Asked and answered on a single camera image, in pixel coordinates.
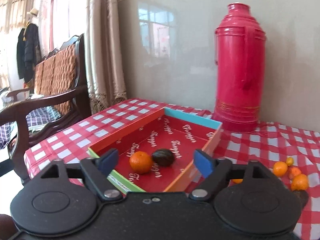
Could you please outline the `lone orange tangerine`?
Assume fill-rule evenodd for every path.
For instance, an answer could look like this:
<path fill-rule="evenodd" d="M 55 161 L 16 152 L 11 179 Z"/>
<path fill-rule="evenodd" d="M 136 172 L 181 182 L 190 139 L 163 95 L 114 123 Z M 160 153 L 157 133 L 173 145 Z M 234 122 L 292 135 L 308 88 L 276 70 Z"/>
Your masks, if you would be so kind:
<path fill-rule="evenodd" d="M 242 183 L 243 179 L 233 179 L 232 182 L 235 184 L 240 184 Z"/>

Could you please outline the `orange tangerine in box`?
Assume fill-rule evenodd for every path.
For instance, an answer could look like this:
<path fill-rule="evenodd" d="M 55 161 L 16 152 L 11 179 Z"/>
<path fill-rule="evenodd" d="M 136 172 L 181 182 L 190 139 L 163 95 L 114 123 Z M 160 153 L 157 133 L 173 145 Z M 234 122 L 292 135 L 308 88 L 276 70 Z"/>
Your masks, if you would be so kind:
<path fill-rule="evenodd" d="M 129 159 L 132 170 L 137 174 L 150 172 L 153 166 L 153 160 L 146 152 L 135 152 Z"/>

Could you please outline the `dark avocado fruit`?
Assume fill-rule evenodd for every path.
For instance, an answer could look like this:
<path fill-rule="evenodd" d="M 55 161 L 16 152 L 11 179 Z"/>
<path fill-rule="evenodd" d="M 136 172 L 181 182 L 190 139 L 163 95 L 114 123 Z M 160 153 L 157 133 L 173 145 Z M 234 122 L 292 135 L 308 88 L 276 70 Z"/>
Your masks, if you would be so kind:
<path fill-rule="evenodd" d="M 152 160 L 159 166 L 168 167 L 175 161 L 175 156 L 169 149 L 158 149 L 151 155 Z"/>

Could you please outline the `colourful cardboard box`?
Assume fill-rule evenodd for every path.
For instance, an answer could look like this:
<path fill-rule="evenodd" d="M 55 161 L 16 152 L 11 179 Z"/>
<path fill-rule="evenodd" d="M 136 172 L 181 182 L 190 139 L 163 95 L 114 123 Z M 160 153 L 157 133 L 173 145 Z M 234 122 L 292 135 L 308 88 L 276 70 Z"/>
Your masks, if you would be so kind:
<path fill-rule="evenodd" d="M 200 178 L 193 165 L 194 151 L 201 149 L 212 155 L 220 141 L 221 127 L 219 121 L 164 107 L 103 137 L 88 150 L 92 157 L 99 158 L 117 149 L 117 165 L 107 178 L 123 194 L 184 191 Z M 146 174 L 131 168 L 129 159 L 135 152 L 152 154 L 162 148 L 175 157 L 170 166 L 154 164 Z"/>

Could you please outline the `red white checkered tablecloth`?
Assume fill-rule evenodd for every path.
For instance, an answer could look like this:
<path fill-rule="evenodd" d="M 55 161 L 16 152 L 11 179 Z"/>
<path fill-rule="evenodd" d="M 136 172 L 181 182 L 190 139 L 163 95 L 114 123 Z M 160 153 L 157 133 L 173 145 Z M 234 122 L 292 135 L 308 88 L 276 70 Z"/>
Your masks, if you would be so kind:
<path fill-rule="evenodd" d="M 117 128 L 153 113 L 166 103 L 129 99 L 74 124 L 28 149 L 24 162 L 31 177 L 56 158 L 77 163 L 88 156 L 88 147 Z M 319 239 L 319 133 L 278 122 L 260 122 L 249 134 L 223 131 L 214 152 L 233 163 L 258 159 L 267 167 L 292 157 L 308 176 L 309 201 L 294 232 L 301 239 Z"/>

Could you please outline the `small yellow kumquat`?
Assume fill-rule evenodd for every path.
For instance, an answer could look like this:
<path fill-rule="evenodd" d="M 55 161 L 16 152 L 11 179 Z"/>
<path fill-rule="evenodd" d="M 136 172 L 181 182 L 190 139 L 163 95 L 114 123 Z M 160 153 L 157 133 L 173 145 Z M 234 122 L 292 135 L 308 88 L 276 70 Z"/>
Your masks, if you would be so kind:
<path fill-rule="evenodd" d="M 286 164 L 287 164 L 288 167 L 293 166 L 294 165 L 294 159 L 292 157 L 287 157 Z"/>

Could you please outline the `reddish orange tangerine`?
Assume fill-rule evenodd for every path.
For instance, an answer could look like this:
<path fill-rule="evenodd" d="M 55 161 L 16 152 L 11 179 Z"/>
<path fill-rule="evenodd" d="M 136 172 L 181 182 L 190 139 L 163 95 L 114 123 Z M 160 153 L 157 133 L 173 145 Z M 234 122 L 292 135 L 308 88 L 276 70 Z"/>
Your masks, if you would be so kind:
<path fill-rule="evenodd" d="M 293 180 L 296 176 L 300 175 L 302 172 L 298 167 L 289 167 L 288 169 L 288 178 L 289 180 Z"/>

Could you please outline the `plaid cloth on chair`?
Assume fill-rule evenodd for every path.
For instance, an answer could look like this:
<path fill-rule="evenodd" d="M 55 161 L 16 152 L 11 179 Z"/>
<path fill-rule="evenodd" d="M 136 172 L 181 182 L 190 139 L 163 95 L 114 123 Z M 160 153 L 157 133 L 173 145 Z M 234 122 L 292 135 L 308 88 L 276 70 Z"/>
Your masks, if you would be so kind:
<path fill-rule="evenodd" d="M 36 128 L 44 127 L 45 124 L 57 120 L 61 114 L 52 106 L 42 107 L 32 110 L 27 116 L 26 121 L 29 131 L 35 131 Z M 17 134 L 17 123 L 7 122 L 1 126 L 1 150 L 4 149 L 9 141 Z"/>

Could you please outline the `front orange tangerine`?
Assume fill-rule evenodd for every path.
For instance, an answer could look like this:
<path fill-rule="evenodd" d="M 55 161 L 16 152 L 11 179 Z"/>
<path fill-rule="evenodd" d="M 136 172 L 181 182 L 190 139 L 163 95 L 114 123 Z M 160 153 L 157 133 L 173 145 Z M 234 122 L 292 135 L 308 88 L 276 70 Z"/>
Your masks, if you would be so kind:
<path fill-rule="evenodd" d="M 295 176 L 291 182 L 290 188 L 295 190 L 307 190 L 309 188 L 309 180 L 305 174 Z"/>

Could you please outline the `beige curtain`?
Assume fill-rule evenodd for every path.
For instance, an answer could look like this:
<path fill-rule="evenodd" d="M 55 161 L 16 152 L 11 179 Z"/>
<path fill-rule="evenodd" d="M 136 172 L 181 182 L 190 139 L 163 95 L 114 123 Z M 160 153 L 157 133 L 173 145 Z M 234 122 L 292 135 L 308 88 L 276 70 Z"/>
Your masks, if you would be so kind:
<path fill-rule="evenodd" d="M 117 0 L 87 0 L 85 60 L 91 112 L 127 99 Z"/>

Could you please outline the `red thermos flask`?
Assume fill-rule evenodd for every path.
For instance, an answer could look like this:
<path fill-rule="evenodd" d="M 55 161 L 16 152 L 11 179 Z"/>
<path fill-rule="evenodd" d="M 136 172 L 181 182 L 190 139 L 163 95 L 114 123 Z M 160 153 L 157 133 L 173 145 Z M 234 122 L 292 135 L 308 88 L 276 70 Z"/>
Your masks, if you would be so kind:
<path fill-rule="evenodd" d="M 258 125 L 264 86 L 266 34 L 251 15 L 249 5 L 228 5 L 228 14 L 215 29 L 214 42 L 214 119 L 230 132 L 253 132 Z"/>

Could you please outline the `dark hanging coat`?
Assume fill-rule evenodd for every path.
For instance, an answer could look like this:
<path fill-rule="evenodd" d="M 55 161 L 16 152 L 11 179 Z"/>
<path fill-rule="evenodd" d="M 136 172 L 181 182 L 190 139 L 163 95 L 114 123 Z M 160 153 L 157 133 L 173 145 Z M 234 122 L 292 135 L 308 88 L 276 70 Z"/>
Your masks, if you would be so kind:
<path fill-rule="evenodd" d="M 28 23 L 21 29 L 17 42 L 17 70 L 19 79 L 29 83 L 34 77 L 34 67 L 42 60 L 38 26 Z"/>

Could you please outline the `straw hat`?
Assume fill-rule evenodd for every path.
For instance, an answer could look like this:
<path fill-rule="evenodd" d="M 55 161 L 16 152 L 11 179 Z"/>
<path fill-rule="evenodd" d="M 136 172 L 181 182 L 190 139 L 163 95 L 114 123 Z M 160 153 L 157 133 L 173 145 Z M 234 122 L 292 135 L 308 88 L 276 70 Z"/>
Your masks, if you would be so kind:
<path fill-rule="evenodd" d="M 27 15 L 30 17 L 37 17 L 39 14 L 39 11 L 36 8 L 32 8 L 30 11 L 27 12 Z"/>

